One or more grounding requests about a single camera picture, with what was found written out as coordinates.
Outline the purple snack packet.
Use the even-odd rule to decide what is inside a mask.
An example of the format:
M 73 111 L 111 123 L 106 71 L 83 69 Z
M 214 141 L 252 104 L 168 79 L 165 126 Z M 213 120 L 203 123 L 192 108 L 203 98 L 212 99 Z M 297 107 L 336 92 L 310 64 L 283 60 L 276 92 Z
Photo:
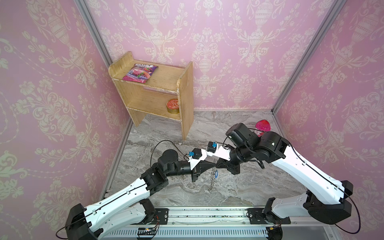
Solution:
M 134 64 L 130 71 L 123 77 L 124 81 L 146 83 L 158 66 L 147 64 Z

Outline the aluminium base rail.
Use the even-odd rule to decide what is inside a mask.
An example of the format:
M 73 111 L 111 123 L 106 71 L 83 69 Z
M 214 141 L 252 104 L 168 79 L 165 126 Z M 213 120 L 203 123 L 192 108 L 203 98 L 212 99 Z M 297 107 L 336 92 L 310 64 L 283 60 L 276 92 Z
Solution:
M 250 225 L 250 221 L 246 216 L 248 208 L 258 207 L 169 207 L 168 224 L 173 223 L 179 225 L 215 225 L 215 224 L 240 224 Z M 155 216 L 155 208 L 153 206 L 144 207 L 144 205 L 137 203 L 132 207 L 124 209 L 114 215 L 109 212 L 99 210 L 91 213 L 86 217 L 86 221 L 92 223 L 90 226 L 91 231 L 98 229 L 114 230 L 120 229 L 129 225 L 151 225 L 151 221 Z M 290 224 L 318 224 L 319 222 L 310 216 L 287 217 L 281 220 L 268 220 L 266 215 L 265 219 L 268 222 L 265 225 L 290 225 Z

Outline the wooden shelf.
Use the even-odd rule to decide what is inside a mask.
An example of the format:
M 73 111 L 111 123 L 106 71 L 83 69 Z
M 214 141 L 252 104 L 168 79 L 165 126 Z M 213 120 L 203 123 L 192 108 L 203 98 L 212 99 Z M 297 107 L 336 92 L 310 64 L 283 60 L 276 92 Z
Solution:
M 134 64 L 150 64 L 135 60 L 127 52 L 109 66 L 108 73 L 136 127 L 147 114 L 179 121 L 183 140 L 187 139 L 194 122 L 194 63 L 179 68 L 156 64 L 158 68 L 146 83 L 124 81 Z M 178 99 L 179 114 L 170 114 L 166 103 Z

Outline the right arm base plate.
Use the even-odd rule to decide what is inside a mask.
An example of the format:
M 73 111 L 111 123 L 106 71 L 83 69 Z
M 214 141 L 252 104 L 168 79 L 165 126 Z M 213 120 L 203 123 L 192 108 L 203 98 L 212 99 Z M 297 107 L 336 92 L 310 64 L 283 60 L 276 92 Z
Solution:
M 247 209 L 246 216 L 249 219 L 251 225 L 265 225 L 268 223 L 265 219 L 263 210 L 263 208 Z

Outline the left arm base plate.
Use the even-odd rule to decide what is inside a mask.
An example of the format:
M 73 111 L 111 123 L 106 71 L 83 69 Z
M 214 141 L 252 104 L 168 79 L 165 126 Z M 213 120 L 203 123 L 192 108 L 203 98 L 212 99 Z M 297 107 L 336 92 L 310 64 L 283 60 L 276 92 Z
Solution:
M 151 221 L 152 225 L 159 223 L 159 225 L 167 225 L 169 219 L 169 209 L 168 208 L 155 208 L 155 216 Z

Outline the pink lid cup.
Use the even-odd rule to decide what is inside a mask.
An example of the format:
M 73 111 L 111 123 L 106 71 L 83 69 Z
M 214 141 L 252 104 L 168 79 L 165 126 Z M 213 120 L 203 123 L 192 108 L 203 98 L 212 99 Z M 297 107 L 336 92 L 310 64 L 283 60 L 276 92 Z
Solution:
M 258 134 L 259 137 L 261 137 L 265 132 L 269 132 L 271 130 L 271 125 L 267 120 L 260 120 L 255 125 L 257 131 L 260 133 Z

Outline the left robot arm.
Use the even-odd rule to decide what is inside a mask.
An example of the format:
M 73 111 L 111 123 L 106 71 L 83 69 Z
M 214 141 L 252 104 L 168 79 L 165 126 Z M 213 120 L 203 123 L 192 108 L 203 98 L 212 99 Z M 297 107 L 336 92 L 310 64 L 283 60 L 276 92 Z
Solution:
M 165 188 L 169 176 L 191 175 L 196 181 L 201 173 L 213 168 L 206 161 L 213 153 L 194 149 L 188 160 L 179 161 L 178 152 L 166 150 L 156 163 L 133 183 L 97 203 L 71 208 L 65 226 L 66 240 L 100 240 L 108 234 L 132 224 L 149 224 L 157 220 L 150 196 Z

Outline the red lid tin can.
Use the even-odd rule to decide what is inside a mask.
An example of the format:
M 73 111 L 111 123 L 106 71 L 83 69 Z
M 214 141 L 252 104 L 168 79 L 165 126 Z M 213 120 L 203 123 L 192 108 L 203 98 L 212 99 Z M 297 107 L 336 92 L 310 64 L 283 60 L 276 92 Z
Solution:
M 180 109 L 179 109 L 178 99 L 171 99 L 171 100 L 167 101 L 166 108 L 170 114 L 174 114 L 174 115 L 179 114 Z

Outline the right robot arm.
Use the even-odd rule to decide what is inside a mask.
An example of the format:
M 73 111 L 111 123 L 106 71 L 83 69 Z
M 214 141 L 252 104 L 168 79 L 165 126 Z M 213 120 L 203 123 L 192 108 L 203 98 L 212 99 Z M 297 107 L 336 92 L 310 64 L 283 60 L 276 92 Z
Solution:
M 337 225 L 351 217 L 357 205 L 351 198 L 354 186 L 351 182 L 339 181 L 324 173 L 304 158 L 285 138 L 275 132 L 258 136 L 243 123 L 233 125 L 226 137 L 235 145 L 229 156 L 220 158 L 217 168 L 226 169 L 233 175 L 240 173 L 240 164 L 264 163 L 285 171 L 306 187 L 306 192 L 285 199 L 270 198 L 264 208 L 268 222 L 277 222 L 290 217 L 312 217 L 328 225 Z

